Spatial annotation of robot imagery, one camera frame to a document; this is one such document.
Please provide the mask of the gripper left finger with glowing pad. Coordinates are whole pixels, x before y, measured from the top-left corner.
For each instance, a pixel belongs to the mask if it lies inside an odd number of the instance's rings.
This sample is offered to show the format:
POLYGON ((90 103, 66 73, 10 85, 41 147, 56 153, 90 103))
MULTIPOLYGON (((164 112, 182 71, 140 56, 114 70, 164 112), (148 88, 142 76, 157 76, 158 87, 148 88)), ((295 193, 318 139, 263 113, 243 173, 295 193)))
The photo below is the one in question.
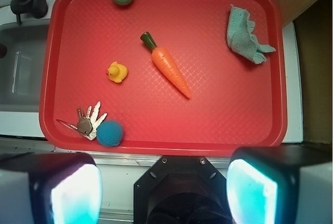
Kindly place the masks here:
POLYGON ((1 223, 98 223, 101 202, 89 154, 1 154, 1 223))

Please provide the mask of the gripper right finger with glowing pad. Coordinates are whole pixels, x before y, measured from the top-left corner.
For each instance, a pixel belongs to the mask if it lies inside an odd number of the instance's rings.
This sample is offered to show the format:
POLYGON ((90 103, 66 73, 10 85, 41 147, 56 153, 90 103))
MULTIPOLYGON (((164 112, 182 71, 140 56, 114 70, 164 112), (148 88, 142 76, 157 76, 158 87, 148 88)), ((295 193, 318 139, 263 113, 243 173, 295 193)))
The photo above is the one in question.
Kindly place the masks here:
POLYGON ((332 223, 332 147, 240 147, 226 192, 234 223, 332 223))

